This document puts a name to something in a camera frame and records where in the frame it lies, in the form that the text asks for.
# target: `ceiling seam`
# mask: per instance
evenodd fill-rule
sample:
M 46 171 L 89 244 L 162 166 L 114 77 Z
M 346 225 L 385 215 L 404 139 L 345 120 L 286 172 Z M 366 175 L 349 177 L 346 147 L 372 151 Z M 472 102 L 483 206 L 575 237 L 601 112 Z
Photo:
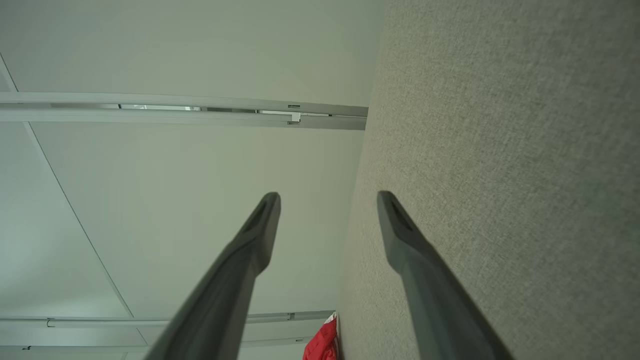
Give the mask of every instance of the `ceiling seam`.
M 4 59 L 2 57 L 2 53 L 0 53 L 0 74 L 2 74 L 4 81 L 9 86 L 12 92 L 18 92 L 18 87 L 15 86 L 15 81 L 11 77 L 11 73 L 9 72 L 9 68 L 6 66 Z
M 56 172 L 53 170 L 53 167 L 51 166 L 51 163 L 49 162 L 49 159 L 47 159 L 47 155 L 44 153 L 44 150 L 42 149 L 42 145 L 40 145 L 40 141 L 38 141 L 38 137 L 36 136 L 35 131 L 33 131 L 33 127 L 31 127 L 31 123 L 25 122 L 24 123 L 24 127 L 27 129 L 27 133 L 28 133 L 29 137 L 31 138 L 32 142 L 34 143 L 34 145 L 37 145 L 36 148 L 40 150 L 40 154 L 42 155 L 43 159 L 46 161 L 47 165 L 49 166 L 49 169 L 51 170 L 51 173 L 53 174 L 54 178 L 56 179 L 56 182 L 58 182 L 58 186 L 60 187 L 60 190 L 62 191 L 62 194 L 65 196 L 65 199 L 67 200 L 67 204 L 69 204 L 69 207 L 71 208 L 71 211 L 73 212 L 74 216 L 76 217 L 76 220 L 78 221 L 78 224 L 80 225 L 80 228 L 84 232 L 84 235 L 86 236 L 86 239 L 89 241 L 89 244 L 91 245 L 91 248 L 93 249 L 93 252 L 95 253 L 95 255 L 98 258 L 98 260 L 100 261 L 100 265 L 102 265 L 102 269 L 104 269 L 104 273 L 107 275 L 107 280 L 109 281 L 111 287 L 113 288 L 113 291 L 116 293 L 116 296 L 120 300 L 120 303 L 124 306 L 125 310 L 129 314 L 129 316 L 130 317 L 134 317 L 133 314 L 131 313 L 131 310 L 129 309 L 129 306 L 127 305 L 125 300 L 122 298 L 122 294 L 120 294 L 120 290 L 118 290 L 118 288 L 116 287 L 116 284 L 113 282 L 113 279 L 111 278 L 111 274 L 109 274 L 109 271 L 107 271 L 106 266 L 104 266 L 104 262 L 102 262 L 102 259 L 100 258 L 100 255 L 98 254 L 97 250 L 95 250 L 95 246 L 93 246 L 93 243 L 91 242 L 91 239 L 89 238 L 89 235 L 86 233 L 86 230 L 84 229 L 84 226 L 80 222 L 80 219 L 78 218 L 78 215 L 76 214 L 76 211 L 75 211 L 73 205 L 71 205 L 71 202 L 69 201 L 69 198 L 67 197 L 67 194 L 65 193 L 65 190 L 62 188 L 62 184 L 60 184 L 60 180 L 58 179 L 58 176 L 56 175 Z

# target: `black plastic arm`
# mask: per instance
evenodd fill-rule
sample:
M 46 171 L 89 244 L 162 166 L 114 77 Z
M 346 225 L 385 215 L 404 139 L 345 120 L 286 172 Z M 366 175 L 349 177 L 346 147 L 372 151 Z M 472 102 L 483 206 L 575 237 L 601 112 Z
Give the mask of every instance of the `black plastic arm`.
M 269 265 L 280 196 L 268 193 L 156 341 L 147 360 L 237 357 L 253 283 Z
M 378 193 L 378 216 L 387 260 L 403 280 L 420 358 L 512 359 L 394 194 Z

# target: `red fabric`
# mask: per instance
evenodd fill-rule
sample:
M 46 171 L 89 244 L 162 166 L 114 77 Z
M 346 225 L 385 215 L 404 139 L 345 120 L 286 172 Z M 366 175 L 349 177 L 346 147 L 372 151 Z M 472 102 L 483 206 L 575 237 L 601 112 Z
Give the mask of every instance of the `red fabric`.
M 338 346 L 335 317 L 322 325 L 318 333 L 305 347 L 302 360 L 338 360 Z

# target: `red bag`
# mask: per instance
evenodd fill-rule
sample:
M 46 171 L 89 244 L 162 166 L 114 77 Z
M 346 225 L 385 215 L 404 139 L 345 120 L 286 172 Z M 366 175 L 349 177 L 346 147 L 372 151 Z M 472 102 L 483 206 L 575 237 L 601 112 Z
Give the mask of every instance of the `red bag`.
M 305 347 L 302 360 L 338 360 L 337 317 L 333 313 Z

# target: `ceiling panel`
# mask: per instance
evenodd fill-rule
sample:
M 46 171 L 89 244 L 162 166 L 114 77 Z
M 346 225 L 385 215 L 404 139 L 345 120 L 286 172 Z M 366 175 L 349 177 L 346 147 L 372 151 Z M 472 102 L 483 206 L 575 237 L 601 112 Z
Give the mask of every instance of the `ceiling panel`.
M 368 106 L 383 3 L 5 1 L 0 52 L 26 92 Z
M 289 322 L 248 323 L 244 325 L 242 341 L 278 340 L 314 336 L 324 319 L 295 320 Z M 149 345 L 162 335 L 164 327 L 140 327 L 140 334 Z
M 46 353 L 46 352 L 34 352 L 34 351 L 20 351 L 20 352 L 2 352 L 0 350 L 0 357 L 3 360 L 122 360 L 123 354 L 105 354 L 105 353 Z
M 237 360 L 300 360 L 307 344 L 241 347 Z
M 43 347 L 108 347 L 145 346 L 145 340 L 135 328 L 121 329 L 50 329 L 0 328 L 0 346 Z
M 134 316 L 172 316 L 270 191 L 280 192 L 282 215 L 250 313 L 336 308 L 364 132 L 33 126 Z
M 129 316 L 35 141 L 0 123 L 0 316 Z

